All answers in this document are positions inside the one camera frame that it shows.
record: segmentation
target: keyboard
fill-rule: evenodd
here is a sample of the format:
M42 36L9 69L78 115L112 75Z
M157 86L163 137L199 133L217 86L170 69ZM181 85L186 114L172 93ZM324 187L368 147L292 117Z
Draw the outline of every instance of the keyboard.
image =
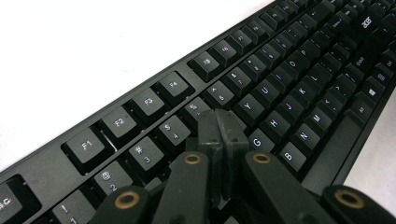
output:
M275 1L2 172L0 222L84 223L159 185L212 108L306 189L342 183L395 86L393 5Z

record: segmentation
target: space bar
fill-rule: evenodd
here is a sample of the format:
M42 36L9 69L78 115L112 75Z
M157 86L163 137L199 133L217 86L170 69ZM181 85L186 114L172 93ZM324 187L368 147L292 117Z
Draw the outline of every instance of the space bar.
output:
M334 181L361 133L361 127L350 117L343 117L323 151L309 170L302 186L321 195L324 188Z

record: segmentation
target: white surface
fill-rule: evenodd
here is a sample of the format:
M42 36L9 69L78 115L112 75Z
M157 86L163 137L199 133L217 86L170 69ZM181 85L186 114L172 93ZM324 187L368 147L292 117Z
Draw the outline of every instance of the white surface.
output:
M0 171L269 2L1 1ZM379 149L381 166L365 148L347 184L396 214Z

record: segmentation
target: brass insert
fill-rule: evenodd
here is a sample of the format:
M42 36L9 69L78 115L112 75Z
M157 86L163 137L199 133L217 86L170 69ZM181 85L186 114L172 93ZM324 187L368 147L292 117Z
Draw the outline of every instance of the brass insert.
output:
M267 155L262 154L262 153L256 153L253 155L253 160L258 162L258 163L269 163L271 161L271 158L269 158Z
M184 162L195 165L201 162L201 157L195 154L190 154L184 158Z
M120 194L115 201L115 205L119 209L128 209L134 207L139 202L139 194L134 191L126 191Z
M335 199L341 204L360 209L364 207L363 199L354 192L351 192L347 189L339 189L334 193Z

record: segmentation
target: function key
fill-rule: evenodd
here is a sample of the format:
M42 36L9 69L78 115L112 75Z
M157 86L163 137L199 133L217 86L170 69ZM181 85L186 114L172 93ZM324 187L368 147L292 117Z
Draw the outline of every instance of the function key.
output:
M233 49L225 40L221 40L213 48L209 50L210 55L212 55L221 66L224 68L230 66L239 56L236 50Z
M193 88L176 72L172 72L157 82L155 88L172 106L179 104L194 92Z
M226 40L240 55L246 54L254 47L253 41L241 30L235 31Z
M264 28L262 28L257 22L251 21L242 28L242 31L250 37L254 44L261 43L265 38L269 37Z
M162 117L168 109L168 106L151 88L137 94L129 102L129 106L147 125Z
M99 121L105 135L116 147L123 147L141 131L126 106L120 106Z
M220 64L206 51L189 62L189 67L204 81L208 82L218 75L222 68Z
M62 145L64 152L84 175L107 159L114 149L94 127L78 133Z

